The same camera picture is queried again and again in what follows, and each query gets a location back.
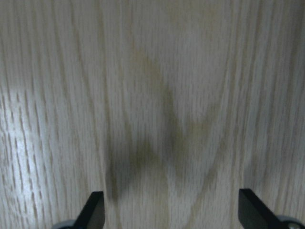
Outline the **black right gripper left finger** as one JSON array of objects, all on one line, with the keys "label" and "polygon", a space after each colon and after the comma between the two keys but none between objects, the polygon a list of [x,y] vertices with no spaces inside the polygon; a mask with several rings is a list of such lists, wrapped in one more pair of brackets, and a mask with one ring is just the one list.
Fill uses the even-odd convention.
[{"label": "black right gripper left finger", "polygon": [[105,206],[102,191],[90,194],[86,204],[74,222],[73,229],[102,229],[105,225]]}]

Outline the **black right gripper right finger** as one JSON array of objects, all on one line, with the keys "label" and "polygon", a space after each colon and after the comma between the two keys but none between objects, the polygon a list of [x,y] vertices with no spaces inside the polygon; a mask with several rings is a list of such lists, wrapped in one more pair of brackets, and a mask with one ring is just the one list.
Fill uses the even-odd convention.
[{"label": "black right gripper right finger", "polygon": [[244,229],[285,229],[286,226],[248,188],[239,189],[238,219]]}]

